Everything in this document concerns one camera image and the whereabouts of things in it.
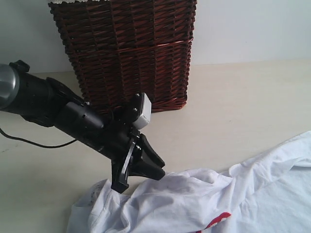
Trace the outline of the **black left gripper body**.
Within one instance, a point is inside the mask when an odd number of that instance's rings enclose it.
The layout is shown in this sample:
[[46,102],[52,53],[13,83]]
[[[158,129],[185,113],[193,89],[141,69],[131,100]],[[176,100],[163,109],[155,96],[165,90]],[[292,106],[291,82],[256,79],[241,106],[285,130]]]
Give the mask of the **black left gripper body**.
[[124,111],[109,116],[97,116],[99,128],[99,152],[111,160],[111,188],[123,193],[129,188],[133,154],[140,132],[133,125],[134,114]]

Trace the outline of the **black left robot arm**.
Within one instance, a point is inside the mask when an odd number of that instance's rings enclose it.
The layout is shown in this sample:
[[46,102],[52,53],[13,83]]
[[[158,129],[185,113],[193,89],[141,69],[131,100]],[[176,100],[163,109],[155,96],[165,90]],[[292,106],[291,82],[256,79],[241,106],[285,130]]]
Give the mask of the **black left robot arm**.
[[129,103],[103,117],[67,86],[29,73],[19,60],[0,66],[0,109],[43,127],[56,127],[111,160],[113,190],[122,193],[128,177],[164,177],[164,161],[140,132],[149,124],[151,102],[136,93]]

